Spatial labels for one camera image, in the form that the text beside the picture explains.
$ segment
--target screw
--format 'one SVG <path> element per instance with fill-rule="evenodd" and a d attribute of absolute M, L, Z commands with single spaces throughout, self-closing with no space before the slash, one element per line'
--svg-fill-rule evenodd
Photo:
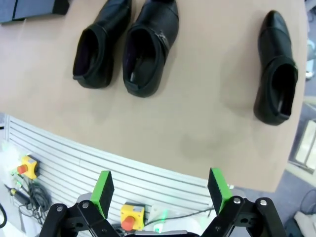
<path fill-rule="evenodd" d="M 260 205 L 266 206 L 267 205 L 267 201 L 266 200 L 260 200 Z"/>
<path fill-rule="evenodd" d="M 89 207 L 89 203 L 88 203 L 88 202 L 84 202 L 84 203 L 82 204 L 82 207 L 83 207 L 83 208 Z"/>
<path fill-rule="evenodd" d="M 234 198 L 234 203 L 236 203 L 236 204 L 240 204 L 241 203 L 241 201 L 240 201 L 240 199 L 239 198 Z"/>

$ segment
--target shoe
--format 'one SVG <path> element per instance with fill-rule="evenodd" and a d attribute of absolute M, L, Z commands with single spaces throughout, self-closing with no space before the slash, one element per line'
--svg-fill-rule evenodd
<path fill-rule="evenodd" d="M 175 0 L 146 0 L 126 38 L 123 79 L 130 94 L 148 97 L 157 91 L 178 31 Z"/>
<path fill-rule="evenodd" d="M 298 78 L 290 35 L 279 12 L 267 14 L 258 38 L 258 49 L 262 76 L 254 113 L 266 124 L 279 125 L 291 116 Z"/>
<path fill-rule="evenodd" d="M 132 0 L 108 0 L 94 23 L 82 33 L 73 68 L 74 79 L 86 88 L 110 84 L 113 48 L 131 18 Z"/>

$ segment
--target black cable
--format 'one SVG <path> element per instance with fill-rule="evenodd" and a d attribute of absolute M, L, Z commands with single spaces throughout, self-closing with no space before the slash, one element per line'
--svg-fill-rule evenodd
<path fill-rule="evenodd" d="M 303 203 L 304 201 L 306 200 L 307 196 L 310 194 L 310 193 L 316 193 L 316 189 L 311 189 L 309 190 L 303 197 L 302 201 L 301 201 L 301 205 L 300 205 L 300 211 L 306 215 L 311 215 L 311 214 L 315 214 L 315 207 L 316 207 L 316 201 L 310 205 L 307 210 L 303 210 Z"/>
<path fill-rule="evenodd" d="M 3 228 L 6 225 L 6 222 L 8 221 L 8 218 L 6 216 L 6 212 L 5 212 L 4 208 L 3 208 L 3 206 L 1 205 L 1 203 L 0 203 L 0 210 L 1 210 L 1 212 L 3 214 L 3 218 L 4 218 L 3 222 L 0 224 L 0 229 L 1 229 L 1 228 Z"/>
<path fill-rule="evenodd" d="M 28 190 L 26 190 L 23 185 L 21 188 L 27 192 L 30 197 L 31 203 L 30 206 L 19 206 L 19 212 L 25 216 L 34 217 L 35 219 L 37 219 L 40 225 L 43 225 L 46 218 L 45 212 L 51 206 L 50 196 L 44 186 L 42 186 L 41 184 L 35 183 L 33 180 L 27 182 L 27 180 L 22 175 L 19 175 L 19 177 L 24 180 L 28 187 Z M 25 207 L 27 211 L 31 211 L 32 213 L 26 214 L 24 211 L 21 210 L 22 207 Z"/>
<path fill-rule="evenodd" d="M 185 217 L 189 217 L 189 216 L 194 216 L 194 215 L 197 215 L 197 214 L 200 214 L 200 213 L 203 213 L 203 212 L 207 212 L 207 211 L 211 211 L 211 210 L 214 210 L 214 208 L 211 207 L 211 208 L 208 208 L 208 209 L 205 209 L 205 210 L 202 210 L 202 211 L 197 211 L 195 213 L 191 213 L 191 214 L 184 215 L 184 216 L 176 216 L 176 217 L 168 217 L 168 218 L 156 219 L 156 220 L 147 222 L 145 224 L 145 226 L 148 226 L 148 225 L 150 225 L 150 224 L 152 224 L 154 222 L 158 222 L 158 221 L 174 220 L 174 219 L 180 219 L 180 218 L 185 218 Z"/>

